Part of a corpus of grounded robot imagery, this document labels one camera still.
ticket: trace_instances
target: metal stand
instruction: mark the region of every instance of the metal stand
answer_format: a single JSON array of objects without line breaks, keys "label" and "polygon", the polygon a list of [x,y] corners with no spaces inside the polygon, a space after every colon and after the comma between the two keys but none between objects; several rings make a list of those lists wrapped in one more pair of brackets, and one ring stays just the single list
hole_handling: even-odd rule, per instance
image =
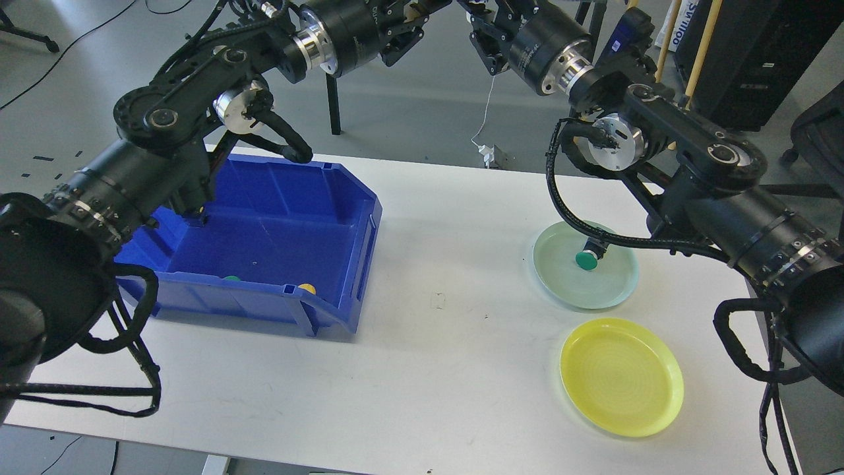
[{"label": "metal stand", "polygon": [[30,40],[40,41],[47,46],[47,50],[49,52],[58,52],[58,44],[55,41],[50,39],[50,36],[47,35],[39,35],[33,31],[29,30],[22,30],[12,23],[12,20],[3,12],[3,8],[0,7],[0,31],[5,31],[7,33],[11,33],[12,35],[23,36],[24,38],[29,38]]},{"label": "metal stand", "polygon": [[331,135],[340,135],[340,100],[337,95],[337,78],[325,75],[325,86],[328,92],[328,118],[331,120]]},{"label": "metal stand", "polygon": [[810,198],[841,199],[838,193],[826,183],[797,183],[761,185],[770,194],[784,194],[786,196],[808,196]]}]

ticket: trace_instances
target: blue plastic bin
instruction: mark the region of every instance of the blue plastic bin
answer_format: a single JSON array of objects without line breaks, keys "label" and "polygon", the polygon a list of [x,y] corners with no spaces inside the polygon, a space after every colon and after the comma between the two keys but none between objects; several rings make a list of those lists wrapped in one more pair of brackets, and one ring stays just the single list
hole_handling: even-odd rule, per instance
[{"label": "blue plastic bin", "polygon": [[[115,258],[155,271],[154,314],[295,323],[308,336],[335,324],[357,330],[381,221],[371,190],[339,164],[232,155],[216,193],[204,226],[161,207],[154,213],[159,229],[142,227]],[[140,298],[142,281],[119,283]],[[316,295],[298,287],[303,283]]]}]

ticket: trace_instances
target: table surface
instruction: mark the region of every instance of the table surface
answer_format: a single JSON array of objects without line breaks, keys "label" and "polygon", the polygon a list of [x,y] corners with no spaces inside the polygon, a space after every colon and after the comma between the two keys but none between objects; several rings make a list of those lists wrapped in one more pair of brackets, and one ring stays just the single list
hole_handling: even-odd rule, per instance
[{"label": "table surface", "polygon": [[[153,417],[21,401],[6,423],[352,472],[766,472],[757,419],[764,387],[732,365],[711,323],[723,299],[747,296],[738,273],[636,250],[632,296],[578,311],[533,270],[534,241],[560,220],[544,176],[316,160],[344,164],[384,208],[357,334],[331,328],[307,338],[290,325],[189,314],[152,319],[143,335],[164,385]],[[646,234],[644,211],[620,183],[558,182],[582,217]],[[663,432],[635,440],[604,432],[565,395],[562,344],[602,316],[644,325],[674,352],[685,399]],[[754,316],[735,318],[733,328],[764,361]],[[145,382],[126,352],[78,347],[31,380]],[[785,467],[778,441],[769,444]]]}]

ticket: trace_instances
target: yellow plate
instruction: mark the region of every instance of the yellow plate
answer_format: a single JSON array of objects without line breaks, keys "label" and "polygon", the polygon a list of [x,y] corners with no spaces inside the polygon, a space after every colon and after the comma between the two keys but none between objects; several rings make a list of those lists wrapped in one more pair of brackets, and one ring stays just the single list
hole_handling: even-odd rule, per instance
[{"label": "yellow plate", "polygon": [[618,435],[653,435],[683,406],[683,375],[671,350],[625,319],[594,319],[575,328],[560,354],[560,376],[583,415]]}]

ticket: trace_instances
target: scratch mark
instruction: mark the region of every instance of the scratch mark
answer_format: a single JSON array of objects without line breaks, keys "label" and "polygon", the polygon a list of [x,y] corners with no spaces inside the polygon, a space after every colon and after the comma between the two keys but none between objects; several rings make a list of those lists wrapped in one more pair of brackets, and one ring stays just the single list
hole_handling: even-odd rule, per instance
[{"label": "scratch mark", "polygon": [[446,307],[446,294],[444,292],[434,292],[430,296],[430,307],[436,310],[442,310]]},{"label": "scratch mark", "polygon": [[267,238],[269,238],[269,243],[273,245],[274,249],[279,250],[279,246],[276,245],[275,239],[273,239],[273,235],[269,233],[269,230],[267,229],[267,226],[264,225],[263,220],[259,219],[258,222],[261,224],[261,227],[263,228],[264,232],[267,233]]}]

